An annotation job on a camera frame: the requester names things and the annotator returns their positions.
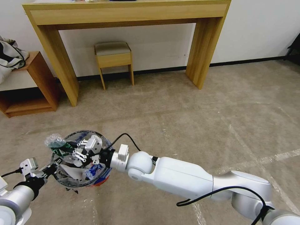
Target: wooden stool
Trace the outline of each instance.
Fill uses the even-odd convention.
[[[131,84],[134,85],[132,52],[126,42],[107,42],[94,46],[96,60],[99,67],[100,77],[104,90],[104,80],[101,68],[128,65]]]

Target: black cable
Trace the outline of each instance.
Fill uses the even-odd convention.
[[[181,206],[187,206],[187,205],[190,205],[190,204],[192,204],[192,203],[195,203],[195,202],[197,202],[197,201],[199,201],[199,200],[201,200],[201,199],[203,199],[203,198],[206,198],[206,197],[208,197],[208,196],[210,196],[210,195],[213,195],[213,194],[215,194],[215,193],[218,193],[218,192],[220,192],[220,191],[224,191],[224,190],[228,190],[228,189],[233,189],[233,188],[244,189],[244,190],[250,191],[251,193],[255,194],[255,195],[261,200],[261,202],[262,202],[262,208],[261,208],[261,210],[260,210],[260,213],[259,213],[258,216],[255,218],[255,220],[251,223],[251,225],[255,225],[261,218],[262,218],[262,219],[264,218],[264,216],[266,215],[266,213],[267,213],[267,211],[268,211],[269,209],[273,209],[272,207],[267,206],[267,205],[266,205],[266,202],[264,201],[264,199],[263,199],[259,194],[257,194],[255,191],[253,191],[253,190],[251,190],[251,189],[249,189],[249,188],[247,188],[247,187],[242,187],[242,186],[223,187],[223,188],[220,188],[220,189],[218,189],[218,190],[212,191],[212,192],[210,192],[210,193],[208,193],[208,194],[205,194],[205,195],[203,195],[203,196],[201,196],[201,197],[199,197],[199,198],[196,198],[196,199],[194,199],[194,200],[187,199],[187,200],[184,200],[184,201],[181,201],[181,202],[177,202],[176,205],[177,205],[178,207],[181,207]]]
[[[134,142],[134,140],[132,139],[132,137],[129,135],[129,134],[127,134],[127,133],[123,133],[123,134],[121,134],[119,137],[117,137],[109,146],[107,146],[104,150],[108,150],[111,146],[113,146],[114,145],[114,143],[116,143],[117,142],[117,140],[119,140],[120,139],[120,137],[122,137],[123,135],[127,135],[129,138],[130,138],[130,140],[132,141],[132,143],[134,144],[134,146],[137,148],[137,150],[139,150],[139,151],[141,151],[140,149],[139,149],[139,147],[137,146],[137,144]]]
[[[18,168],[18,169],[15,170],[15,171],[12,171],[12,172],[3,174],[3,175],[1,175],[1,177],[6,177],[6,176],[11,175],[11,174],[13,174],[13,173],[22,173],[22,168]]]

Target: bag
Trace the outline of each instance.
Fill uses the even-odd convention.
[[[18,48],[15,40],[3,39],[0,36],[0,65],[12,69],[19,69],[26,65],[29,52]]]

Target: black baseboard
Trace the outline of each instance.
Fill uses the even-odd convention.
[[[269,58],[260,58],[260,59],[247,59],[247,60],[239,60],[239,61],[231,61],[231,62],[217,62],[211,63],[209,67],[215,66],[228,66],[228,65],[236,65],[236,64],[244,64],[244,63],[258,63],[263,61],[271,61],[271,60],[283,60],[284,56],[276,56]]]
[[[271,60],[282,60],[283,58],[284,56],[277,56],[277,57],[270,57],[270,58],[239,60],[239,61],[232,61],[232,62],[218,62],[218,63],[211,63],[209,66],[215,67],[215,66],[227,66],[227,65],[244,64],[244,63],[257,63],[257,62],[271,61]],[[180,71],[180,70],[185,70],[186,68],[187,68],[186,66],[181,66],[181,67],[169,67],[169,68],[160,68],[160,69],[138,70],[138,71],[134,71],[134,75]],[[128,72],[103,74],[103,79],[105,80],[115,80],[115,79],[120,79],[125,77],[128,77]],[[79,81],[94,80],[94,79],[100,79],[100,75],[77,77],[77,80]]]

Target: table leg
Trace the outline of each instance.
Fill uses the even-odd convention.
[[[72,106],[76,106],[79,83],[56,26],[37,26],[30,11],[26,13]]]
[[[225,16],[200,18],[196,23],[186,74],[199,89],[203,87],[224,20]]]

